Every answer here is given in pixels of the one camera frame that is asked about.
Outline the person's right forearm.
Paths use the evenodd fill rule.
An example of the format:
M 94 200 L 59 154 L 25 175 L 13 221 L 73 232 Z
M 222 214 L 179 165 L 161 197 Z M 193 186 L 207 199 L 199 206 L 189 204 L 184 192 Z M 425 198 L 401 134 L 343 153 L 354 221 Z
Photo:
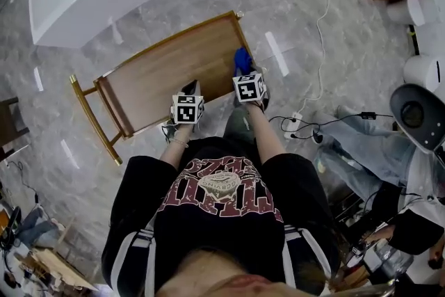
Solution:
M 264 112 L 252 103 L 247 103 L 245 107 L 253 126 L 261 163 L 264 164 L 275 156 L 286 154 L 280 138 L 275 133 Z

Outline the dark wooden vanity desk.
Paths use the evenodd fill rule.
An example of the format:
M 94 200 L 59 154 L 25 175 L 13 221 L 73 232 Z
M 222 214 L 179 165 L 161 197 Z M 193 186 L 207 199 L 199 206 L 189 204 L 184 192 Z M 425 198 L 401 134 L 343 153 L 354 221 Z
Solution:
M 0 162 L 6 160 L 9 156 L 15 153 L 14 149 L 6 152 L 3 148 L 4 145 L 29 133 L 28 127 L 18 130 L 15 126 L 10 106 L 17 104 L 18 102 L 19 100 L 17 97 L 0 101 Z

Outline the blue cloth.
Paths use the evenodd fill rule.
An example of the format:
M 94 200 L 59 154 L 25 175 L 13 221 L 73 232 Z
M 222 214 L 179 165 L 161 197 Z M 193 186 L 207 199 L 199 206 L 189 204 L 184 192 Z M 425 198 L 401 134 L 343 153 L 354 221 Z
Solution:
M 249 75 L 252 71 L 252 58 L 245 47 L 234 54 L 234 77 Z

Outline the person's black printed t-shirt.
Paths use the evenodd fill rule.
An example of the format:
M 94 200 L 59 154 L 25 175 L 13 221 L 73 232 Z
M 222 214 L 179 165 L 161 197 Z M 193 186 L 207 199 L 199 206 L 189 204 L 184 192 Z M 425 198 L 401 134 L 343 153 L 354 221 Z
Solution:
M 320 294 L 340 267 L 334 221 L 313 164 L 284 153 L 260 162 L 255 146 L 191 141 L 178 168 L 130 158 L 102 253 L 106 283 L 152 297 L 196 250 L 233 258 L 248 273 Z

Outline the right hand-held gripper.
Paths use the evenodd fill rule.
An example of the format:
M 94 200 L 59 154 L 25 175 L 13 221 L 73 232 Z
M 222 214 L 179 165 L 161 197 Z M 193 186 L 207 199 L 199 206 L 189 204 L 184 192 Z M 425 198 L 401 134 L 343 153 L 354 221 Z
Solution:
M 249 75 L 233 77 L 232 80 L 238 103 L 257 105 L 263 112 L 267 109 L 270 93 L 261 73 L 253 72 Z

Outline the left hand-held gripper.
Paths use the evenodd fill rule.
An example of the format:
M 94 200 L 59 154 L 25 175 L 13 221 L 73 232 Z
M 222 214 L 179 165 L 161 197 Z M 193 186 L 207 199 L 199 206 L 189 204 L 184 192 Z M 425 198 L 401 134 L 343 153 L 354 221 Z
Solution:
M 200 82 L 194 80 L 172 96 L 172 117 L 176 125 L 195 125 L 204 113 L 204 97 L 201 96 Z

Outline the light wooden table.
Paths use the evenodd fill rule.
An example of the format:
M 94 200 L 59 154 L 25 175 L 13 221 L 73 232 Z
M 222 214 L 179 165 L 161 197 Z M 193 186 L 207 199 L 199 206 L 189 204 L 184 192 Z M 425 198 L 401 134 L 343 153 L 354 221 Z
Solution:
M 19 266 L 37 278 L 52 276 L 56 281 L 77 288 L 98 291 L 83 274 L 66 262 L 57 252 L 48 248 L 34 248 L 32 251 L 14 252 L 14 258 Z

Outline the person's left forearm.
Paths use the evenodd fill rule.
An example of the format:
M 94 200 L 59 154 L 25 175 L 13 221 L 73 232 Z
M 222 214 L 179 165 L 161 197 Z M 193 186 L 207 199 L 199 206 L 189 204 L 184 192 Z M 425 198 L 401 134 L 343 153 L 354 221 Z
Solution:
M 193 125 L 180 125 L 174 138 L 170 140 L 168 146 L 160 157 L 162 162 L 170 164 L 175 170 L 179 169 L 182 155 L 188 147 L 193 128 Z

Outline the white power strip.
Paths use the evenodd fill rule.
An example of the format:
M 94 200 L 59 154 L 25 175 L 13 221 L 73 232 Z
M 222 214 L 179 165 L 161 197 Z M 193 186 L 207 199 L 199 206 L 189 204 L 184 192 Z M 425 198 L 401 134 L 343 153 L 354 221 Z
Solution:
M 302 120 L 302 114 L 298 112 L 293 112 L 290 117 L 283 120 L 282 130 L 284 132 L 284 137 L 287 140 L 291 140 L 292 134 L 296 133 L 299 129 Z

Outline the wooden serving cart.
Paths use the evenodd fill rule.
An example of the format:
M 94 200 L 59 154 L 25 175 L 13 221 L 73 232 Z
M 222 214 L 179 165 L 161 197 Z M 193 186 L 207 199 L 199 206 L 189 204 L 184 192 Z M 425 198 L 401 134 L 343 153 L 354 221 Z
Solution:
M 176 33 L 139 52 L 82 89 L 70 83 L 100 141 L 117 165 L 122 159 L 114 145 L 165 122 L 172 96 L 197 80 L 206 102 L 234 91 L 236 50 L 249 45 L 239 24 L 243 13 L 229 11 Z M 97 93 L 117 128 L 107 138 L 86 97 Z

